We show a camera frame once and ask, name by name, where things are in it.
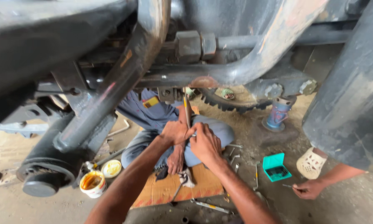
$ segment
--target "gray trousers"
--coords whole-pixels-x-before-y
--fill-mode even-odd
[[[221,147],[225,147],[234,140],[234,130],[226,123],[208,118],[202,115],[194,114],[191,117],[191,123],[194,125],[197,122],[208,124],[210,129],[213,130],[214,134],[221,140]],[[121,164],[124,168],[130,165],[130,163],[145,150],[146,147],[159,135],[157,130],[142,130],[134,139],[128,144],[127,149],[121,156]],[[155,168],[159,168],[167,164],[167,158],[174,151],[174,146],[171,146],[164,154],[160,157],[156,163]],[[201,161],[192,153],[190,150],[190,143],[185,146],[184,152],[185,163],[188,167],[198,165]]]

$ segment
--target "hand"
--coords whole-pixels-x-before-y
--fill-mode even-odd
[[[194,133],[194,130],[188,130],[188,126],[181,121],[169,121],[160,136],[169,141],[171,145],[178,145]]]
[[[315,199],[321,193],[321,191],[327,187],[320,180],[309,180],[302,184],[293,184],[294,193],[301,199]]]
[[[210,168],[222,161],[221,140],[214,135],[208,124],[196,123],[190,130],[196,130],[196,136],[190,138],[190,148],[195,156]]]
[[[184,146],[174,146],[174,152],[167,158],[167,166],[169,167],[169,173],[175,175],[184,168]]]

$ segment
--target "blue shirt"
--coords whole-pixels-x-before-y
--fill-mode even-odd
[[[150,108],[145,108],[143,102],[159,94],[152,90],[144,89],[141,93],[141,101],[138,100],[138,94],[130,91],[127,96],[120,102],[116,110],[126,118],[137,123],[144,129],[156,129],[161,133],[167,121],[178,120],[179,111],[177,106],[183,102],[176,101],[174,104],[167,105],[159,102]]]

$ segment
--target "teal plastic case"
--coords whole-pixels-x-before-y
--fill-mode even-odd
[[[283,165],[284,153],[264,157],[263,169],[271,182],[280,181],[292,176]]]

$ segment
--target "white sandal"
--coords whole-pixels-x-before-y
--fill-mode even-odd
[[[322,167],[327,160],[315,154],[312,150],[313,147],[309,148],[296,163],[298,171],[309,180],[319,177]]]

